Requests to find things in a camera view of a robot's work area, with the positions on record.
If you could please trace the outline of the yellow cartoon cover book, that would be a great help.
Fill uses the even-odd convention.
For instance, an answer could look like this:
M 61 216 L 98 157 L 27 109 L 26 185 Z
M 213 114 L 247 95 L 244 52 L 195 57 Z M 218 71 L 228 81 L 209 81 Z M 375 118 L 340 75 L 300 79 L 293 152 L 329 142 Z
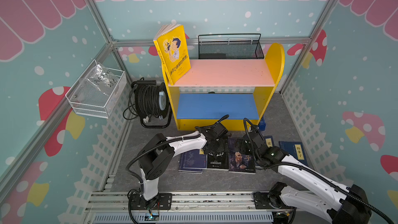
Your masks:
M 162 25 L 153 42 L 173 86 L 191 69 L 184 27 L 181 24 Z

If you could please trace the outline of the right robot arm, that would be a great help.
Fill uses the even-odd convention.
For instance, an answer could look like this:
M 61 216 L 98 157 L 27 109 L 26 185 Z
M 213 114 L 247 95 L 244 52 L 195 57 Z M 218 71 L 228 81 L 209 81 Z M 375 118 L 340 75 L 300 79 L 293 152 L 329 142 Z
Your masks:
M 389 224 L 393 222 L 385 213 L 369 204 L 361 187 L 337 183 L 279 147 L 268 147 L 257 125 L 247 118 L 244 118 L 243 124 L 246 132 L 243 139 L 249 143 L 257 166 L 289 177 L 311 191 L 309 194 L 299 193 L 286 184 L 276 183 L 268 193 L 269 202 L 274 208 L 282 204 L 299 208 L 331 224 L 367 224 L 372 214 L 377 214 Z

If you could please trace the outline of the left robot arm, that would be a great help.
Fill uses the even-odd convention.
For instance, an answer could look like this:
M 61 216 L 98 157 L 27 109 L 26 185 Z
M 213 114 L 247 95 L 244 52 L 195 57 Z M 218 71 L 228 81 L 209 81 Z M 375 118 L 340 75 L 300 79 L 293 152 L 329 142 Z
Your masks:
M 190 134 L 176 137 L 156 134 L 125 167 L 128 174 L 139 180 L 140 197 L 147 202 L 158 197 L 159 177 L 175 156 L 196 149 L 206 155 L 223 152 L 228 130 L 222 121 L 228 118 L 229 115 L 224 115 L 214 124 L 195 127 L 195 132 Z

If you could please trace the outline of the black antler cover book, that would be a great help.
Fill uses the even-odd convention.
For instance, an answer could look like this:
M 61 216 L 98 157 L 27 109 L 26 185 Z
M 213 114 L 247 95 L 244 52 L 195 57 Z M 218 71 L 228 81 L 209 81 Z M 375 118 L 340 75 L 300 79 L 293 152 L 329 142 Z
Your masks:
M 208 170 L 228 170 L 229 169 L 229 149 L 228 144 L 224 143 L 222 149 L 217 152 L 210 152 L 207 155 Z

